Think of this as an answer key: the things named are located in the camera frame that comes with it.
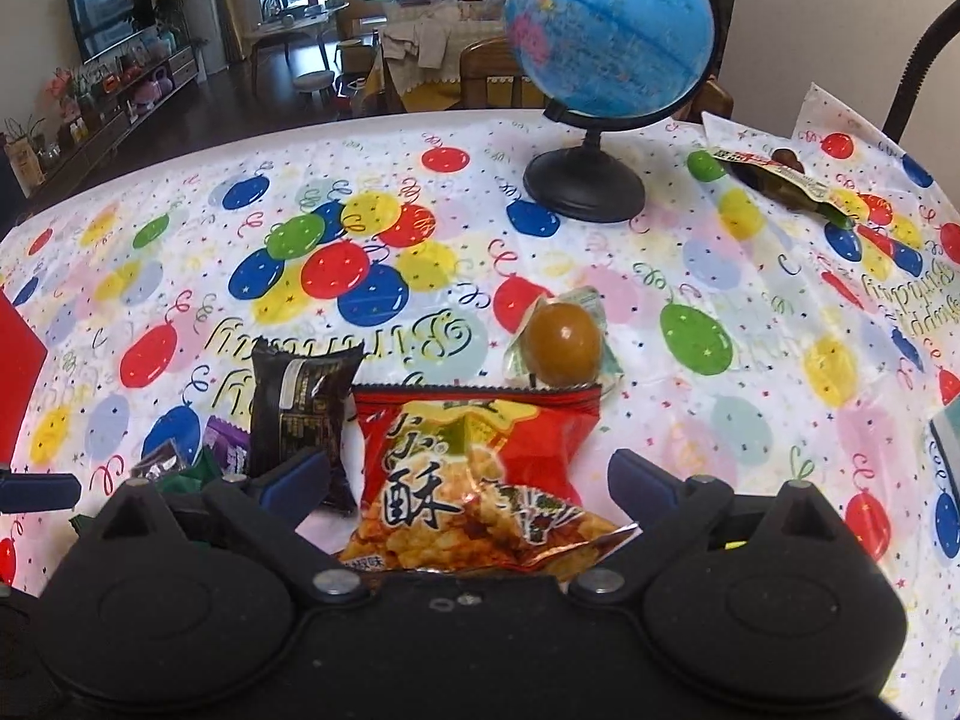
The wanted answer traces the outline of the grey desk lamp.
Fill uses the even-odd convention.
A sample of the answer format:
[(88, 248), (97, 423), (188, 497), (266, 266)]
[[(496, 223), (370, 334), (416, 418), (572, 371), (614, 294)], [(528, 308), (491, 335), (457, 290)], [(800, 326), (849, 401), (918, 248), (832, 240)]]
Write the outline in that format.
[(926, 81), (935, 59), (960, 32), (960, 0), (953, 2), (940, 13), (937, 18), (919, 37), (918, 43), (911, 51), (907, 65), (903, 68), (900, 82), (893, 95), (892, 104), (885, 117), (882, 132), (892, 140), (900, 142), (903, 133), (907, 130), (908, 122), (913, 114), (916, 99)]

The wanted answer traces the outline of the blue desk globe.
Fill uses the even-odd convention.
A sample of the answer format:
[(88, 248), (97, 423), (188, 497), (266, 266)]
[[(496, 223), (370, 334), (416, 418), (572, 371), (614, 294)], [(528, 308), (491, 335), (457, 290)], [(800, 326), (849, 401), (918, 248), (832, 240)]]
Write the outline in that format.
[(693, 101), (721, 48), (716, 0), (506, 0), (506, 34), (547, 119), (583, 132), (535, 156), (530, 198), (553, 213), (621, 223), (646, 203), (641, 177), (604, 151), (607, 133), (657, 124)]

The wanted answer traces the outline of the sofa with blankets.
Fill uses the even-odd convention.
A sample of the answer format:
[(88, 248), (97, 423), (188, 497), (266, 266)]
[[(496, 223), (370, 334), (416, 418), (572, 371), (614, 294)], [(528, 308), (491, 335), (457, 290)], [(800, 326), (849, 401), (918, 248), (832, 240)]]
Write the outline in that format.
[(391, 112), (451, 109), (460, 101), (460, 54), (505, 31), (503, 5), (488, 0), (389, 2), (368, 91), (384, 94)]

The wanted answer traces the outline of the purple candy wrapper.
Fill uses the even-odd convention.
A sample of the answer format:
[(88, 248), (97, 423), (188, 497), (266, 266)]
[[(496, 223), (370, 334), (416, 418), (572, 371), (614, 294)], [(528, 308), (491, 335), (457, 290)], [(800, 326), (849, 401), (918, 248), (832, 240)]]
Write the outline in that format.
[(210, 449), (213, 460), (223, 473), (247, 473), (251, 438), (244, 429), (226, 419), (210, 416), (203, 431), (202, 444)]

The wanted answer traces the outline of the wooden chair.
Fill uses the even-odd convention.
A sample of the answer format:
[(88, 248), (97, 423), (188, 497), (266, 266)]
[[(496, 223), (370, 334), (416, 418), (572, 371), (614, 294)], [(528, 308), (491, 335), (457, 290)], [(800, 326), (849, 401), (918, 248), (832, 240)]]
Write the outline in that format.
[(519, 67), (504, 37), (470, 44), (459, 60), (462, 109), (542, 109), (545, 96)]

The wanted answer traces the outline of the open olive snack bag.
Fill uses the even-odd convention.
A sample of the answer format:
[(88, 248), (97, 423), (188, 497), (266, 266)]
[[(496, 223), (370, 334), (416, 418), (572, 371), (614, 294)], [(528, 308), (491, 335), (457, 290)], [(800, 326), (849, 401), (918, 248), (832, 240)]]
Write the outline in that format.
[(737, 181), (789, 210), (822, 216), (841, 229), (851, 229), (854, 220), (836, 203), (836, 195), (827, 184), (800, 174), (784, 164), (759, 154), (731, 151), (710, 146), (708, 153), (732, 172)]

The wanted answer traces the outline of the black small snack packet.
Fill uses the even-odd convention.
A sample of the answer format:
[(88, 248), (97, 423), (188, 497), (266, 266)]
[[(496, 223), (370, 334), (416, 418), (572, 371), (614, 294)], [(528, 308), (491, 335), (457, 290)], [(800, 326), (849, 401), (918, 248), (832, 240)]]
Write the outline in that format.
[(342, 460), (342, 429), (363, 344), (327, 355), (297, 355), (260, 337), (252, 349), (256, 388), (251, 403), (247, 474), (259, 479), (299, 450), (319, 450), (331, 464), (331, 486), (319, 507), (337, 514), (356, 511)]

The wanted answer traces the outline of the tv console cabinet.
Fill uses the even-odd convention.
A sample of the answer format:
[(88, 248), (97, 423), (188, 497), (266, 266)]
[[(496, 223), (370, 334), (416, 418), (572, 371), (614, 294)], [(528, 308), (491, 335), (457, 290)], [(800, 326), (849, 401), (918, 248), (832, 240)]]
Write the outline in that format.
[(32, 152), (39, 169), (37, 176), (23, 176), (23, 171), (31, 167), (28, 156), (14, 170), (25, 199), (66, 199), (167, 99), (196, 82), (202, 70), (202, 53), (187, 46), (174, 50), (166, 59), (124, 71), (115, 88), (101, 89), (91, 96), (75, 121), (68, 122), (63, 142), (53, 140), (46, 149)]

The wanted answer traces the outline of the red white cardboard box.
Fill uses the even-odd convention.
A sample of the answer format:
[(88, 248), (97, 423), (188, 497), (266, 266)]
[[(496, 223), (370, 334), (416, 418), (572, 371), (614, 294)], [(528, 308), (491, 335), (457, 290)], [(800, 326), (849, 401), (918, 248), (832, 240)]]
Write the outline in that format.
[(47, 349), (7, 296), (0, 298), (0, 461), (13, 461), (32, 390)]

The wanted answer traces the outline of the packaged braised egg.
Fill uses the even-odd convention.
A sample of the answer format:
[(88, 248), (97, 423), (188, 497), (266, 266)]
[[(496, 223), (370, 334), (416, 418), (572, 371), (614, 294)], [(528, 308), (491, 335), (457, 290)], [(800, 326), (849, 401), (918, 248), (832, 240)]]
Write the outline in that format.
[(506, 346), (503, 374), (516, 387), (612, 392), (625, 372), (608, 343), (601, 293), (585, 286), (535, 298)]

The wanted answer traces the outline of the green snack bar wrapper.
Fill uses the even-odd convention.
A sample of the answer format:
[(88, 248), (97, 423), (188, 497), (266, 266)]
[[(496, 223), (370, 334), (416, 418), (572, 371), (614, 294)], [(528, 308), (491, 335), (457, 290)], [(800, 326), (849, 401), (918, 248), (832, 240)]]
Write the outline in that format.
[(168, 440), (133, 466), (125, 481), (136, 479), (153, 484), (161, 494), (192, 496), (199, 494), (205, 484), (222, 476), (223, 470), (210, 447), (204, 445), (195, 460), (187, 463)]

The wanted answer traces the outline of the television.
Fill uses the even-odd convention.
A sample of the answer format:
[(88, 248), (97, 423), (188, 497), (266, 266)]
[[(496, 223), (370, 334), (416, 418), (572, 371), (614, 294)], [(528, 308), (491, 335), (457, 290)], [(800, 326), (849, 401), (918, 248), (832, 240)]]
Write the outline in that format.
[(83, 64), (156, 25), (153, 0), (67, 0)]

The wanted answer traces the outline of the tissue box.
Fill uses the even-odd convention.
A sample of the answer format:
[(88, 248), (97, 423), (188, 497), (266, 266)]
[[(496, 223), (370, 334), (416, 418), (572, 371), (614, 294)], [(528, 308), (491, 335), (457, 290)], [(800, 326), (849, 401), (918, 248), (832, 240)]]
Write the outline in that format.
[(953, 497), (958, 497), (960, 483), (960, 397), (955, 397), (931, 419), (931, 433), (934, 437), (940, 460), (946, 467), (947, 479), (952, 488)]

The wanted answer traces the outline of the red orange cracker bag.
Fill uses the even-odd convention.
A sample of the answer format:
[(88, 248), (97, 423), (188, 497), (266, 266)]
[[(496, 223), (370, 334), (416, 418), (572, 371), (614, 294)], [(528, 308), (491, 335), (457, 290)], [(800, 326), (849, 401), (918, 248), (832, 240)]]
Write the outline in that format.
[(569, 476), (601, 416), (596, 385), (358, 385), (366, 572), (544, 572), (560, 580), (636, 535), (588, 511)]

